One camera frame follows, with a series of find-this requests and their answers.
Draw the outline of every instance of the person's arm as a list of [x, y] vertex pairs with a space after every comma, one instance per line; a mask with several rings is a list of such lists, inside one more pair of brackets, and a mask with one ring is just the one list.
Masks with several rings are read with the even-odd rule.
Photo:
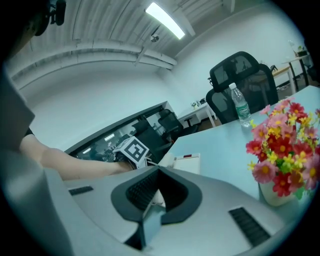
[[132, 170], [127, 162], [77, 159], [59, 149], [43, 145], [33, 134], [23, 138], [19, 149], [22, 154], [43, 167], [57, 170], [63, 180], [100, 178]]

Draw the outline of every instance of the window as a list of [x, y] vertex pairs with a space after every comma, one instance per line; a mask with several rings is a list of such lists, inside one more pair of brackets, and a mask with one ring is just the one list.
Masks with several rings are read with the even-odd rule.
[[118, 125], [116, 128], [79, 147], [75, 151], [71, 152], [70, 155], [78, 159], [112, 163], [115, 159], [113, 150], [125, 139], [135, 134], [136, 130], [132, 125], [138, 123], [142, 119], [147, 119], [151, 126], [154, 124], [159, 126], [158, 119], [160, 116], [158, 113], [162, 109], [162, 107], [156, 107], [139, 115], [138, 117]]

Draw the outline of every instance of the office desk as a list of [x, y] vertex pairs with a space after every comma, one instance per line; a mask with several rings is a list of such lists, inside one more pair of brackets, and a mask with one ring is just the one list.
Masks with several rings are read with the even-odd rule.
[[307, 75], [306, 68], [305, 68], [305, 64], [304, 64], [304, 61], [303, 61], [303, 59], [305, 59], [305, 58], [307, 58], [307, 57], [309, 57], [309, 56], [310, 56], [310, 55], [307, 54], [307, 55], [305, 55], [305, 56], [296, 57], [296, 58], [294, 58], [294, 59], [291, 59], [291, 60], [288, 60], [288, 61], [285, 61], [285, 62], [282, 63], [282, 64], [287, 64], [287, 63], [289, 63], [290, 68], [291, 68], [291, 72], [292, 72], [292, 75], [293, 75], [294, 83], [295, 83], [295, 89], [296, 89], [297, 92], [299, 91], [298, 82], [297, 82], [296, 75], [295, 75], [295, 71], [294, 71], [294, 68], [292, 67], [291, 62], [296, 62], [296, 61], [299, 61], [299, 62], [300, 62], [300, 65], [301, 65], [301, 68], [302, 68], [302, 72], [303, 72], [303, 76], [304, 76], [304, 80], [305, 80], [305, 84], [306, 84], [306, 85], [309, 85], [308, 75]]
[[[216, 127], [215, 125], [215, 122], [211, 116], [211, 113], [210, 113], [210, 106], [208, 105], [208, 103], [204, 103], [204, 104], [201, 104], [198, 108], [194, 109], [193, 107], [190, 107], [186, 110], [184, 110], [183, 112], [181, 112], [179, 115], [177, 115], [177, 119], [180, 121], [180, 122], [183, 122], [186, 118], [188, 117], [191, 117], [191, 116], [194, 116], [194, 115], [197, 115], [199, 112], [201, 111], [205, 111], [206, 115], [208, 116], [208, 118], [210, 119], [210, 122], [212, 124], [212, 127]], [[214, 116], [214, 119], [217, 120], [217, 116], [216, 114], [213, 112], [213, 116]]]
[[[305, 111], [314, 112], [320, 106], [320, 88], [308, 86], [297, 92], [294, 102], [301, 103]], [[259, 113], [252, 115], [254, 122], [260, 124], [265, 116]], [[169, 153], [175, 156], [200, 153], [200, 174], [219, 179], [243, 190], [252, 197], [265, 202], [259, 185], [247, 164], [257, 157], [246, 153], [246, 143], [253, 139], [251, 128], [244, 128], [239, 120], [217, 126], [214, 129], [200, 131], [178, 138]], [[304, 209], [308, 197], [288, 202], [279, 207], [271, 207], [287, 223], [295, 219]]]
[[287, 73], [287, 75], [289, 77], [291, 92], [292, 92], [292, 94], [295, 94], [297, 91], [296, 91], [296, 88], [295, 88], [294, 80], [292, 78], [292, 74], [291, 74], [289, 66], [283, 67], [283, 68], [279, 68], [278, 70], [274, 70], [272, 72], [272, 75], [273, 75], [274, 78], [276, 78], [277, 76], [280, 76], [280, 75], [282, 75], [284, 73]]

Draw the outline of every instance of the small white box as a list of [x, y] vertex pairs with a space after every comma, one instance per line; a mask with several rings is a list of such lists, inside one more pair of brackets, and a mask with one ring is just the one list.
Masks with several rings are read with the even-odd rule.
[[114, 150], [113, 153], [121, 152], [132, 162], [134, 162], [137, 167], [140, 166], [146, 158], [149, 148], [147, 148], [140, 140], [135, 136], [125, 139], [122, 141]]

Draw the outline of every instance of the bottle label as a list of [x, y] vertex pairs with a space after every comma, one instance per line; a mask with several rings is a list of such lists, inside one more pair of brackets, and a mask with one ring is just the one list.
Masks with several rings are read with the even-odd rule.
[[237, 107], [235, 107], [235, 109], [236, 109], [236, 112], [237, 112], [239, 118], [246, 119], [250, 115], [248, 104], [245, 104], [243, 106], [237, 106]]

